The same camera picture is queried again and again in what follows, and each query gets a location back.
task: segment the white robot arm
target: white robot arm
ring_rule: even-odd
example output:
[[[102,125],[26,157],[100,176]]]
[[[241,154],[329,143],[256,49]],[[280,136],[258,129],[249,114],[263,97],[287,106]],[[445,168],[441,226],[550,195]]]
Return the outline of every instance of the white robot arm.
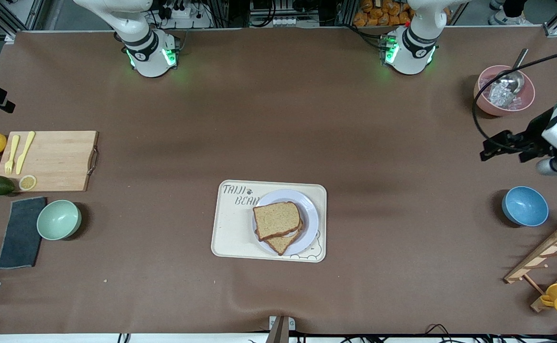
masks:
[[[516,149],[505,149],[505,146]],[[526,130],[518,134],[505,130],[485,140],[479,156],[487,161],[496,155],[514,153],[519,154],[520,162],[549,156],[537,163],[537,171],[543,175],[557,175],[557,103],[532,119]]]
[[[148,78],[161,76],[176,67],[178,51],[174,36],[152,30],[142,12],[151,0],[74,0],[107,22],[126,45],[130,63]]]
[[[470,0],[408,0],[416,15],[409,27],[400,26],[387,33],[396,42],[385,53],[385,63],[403,74],[421,72],[431,62],[437,39],[448,21],[444,8],[465,2]]]

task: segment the cutting board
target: cutting board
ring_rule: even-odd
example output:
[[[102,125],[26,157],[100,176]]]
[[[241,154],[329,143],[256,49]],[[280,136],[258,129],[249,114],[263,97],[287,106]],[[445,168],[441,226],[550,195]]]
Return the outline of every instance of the cutting board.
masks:
[[[16,162],[24,150],[29,131],[10,132],[6,150],[1,157],[0,176],[13,180],[15,192],[22,192],[18,182],[23,176],[33,175],[37,185],[26,192],[82,192],[86,191],[91,166],[96,165],[98,151],[96,131],[35,131],[35,138],[22,172],[16,175]],[[10,158],[11,142],[15,135],[20,136],[11,175],[6,175],[5,165]]]

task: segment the dark gray cloth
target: dark gray cloth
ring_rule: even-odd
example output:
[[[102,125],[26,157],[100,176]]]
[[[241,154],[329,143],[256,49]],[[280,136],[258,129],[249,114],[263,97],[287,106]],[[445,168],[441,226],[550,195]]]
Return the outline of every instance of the dark gray cloth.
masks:
[[[0,269],[33,267],[41,237],[37,217],[46,207],[46,198],[28,198],[11,202],[10,220],[1,245]]]

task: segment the yellow fork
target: yellow fork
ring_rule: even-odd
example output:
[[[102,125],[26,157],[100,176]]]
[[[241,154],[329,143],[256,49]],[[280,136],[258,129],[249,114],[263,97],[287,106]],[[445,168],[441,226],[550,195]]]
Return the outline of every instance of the yellow fork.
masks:
[[[10,149],[10,158],[6,162],[6,175],[11,174],[11,169],[14,167],[14,156],[16,155],[16,149],[18,148],[18,142],[20,142],[20,136],[15,135],[12,137],[12,147]]]

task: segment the sandwich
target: sandwich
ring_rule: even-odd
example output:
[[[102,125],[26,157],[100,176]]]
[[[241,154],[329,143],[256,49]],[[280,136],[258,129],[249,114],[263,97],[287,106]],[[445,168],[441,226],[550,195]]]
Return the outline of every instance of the sandwich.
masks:
[[[302,220],[300,220],[300,226],[295,231],[294,235],[292,235],[290,237],[269,238],[269,239],[266,239],[265,242],[268,243],[268,245],[270,245],[270,248],[272,248],[272,250],[277,252],[279,256],[283,256],[285,251],[287,251],[287,248],[289,248],[289,246],[293,242],[295,242],[296,239],[298,239],[298,237],[300,236],[300,233],[302,233],[302,231],[303,231],[302,230],[303,226],[304,225],[302,223]]]
[[[293,202],[277,202],[253,208],[257,228],[255,233],[259,241],[283,237],[300,230],[300,211]]]

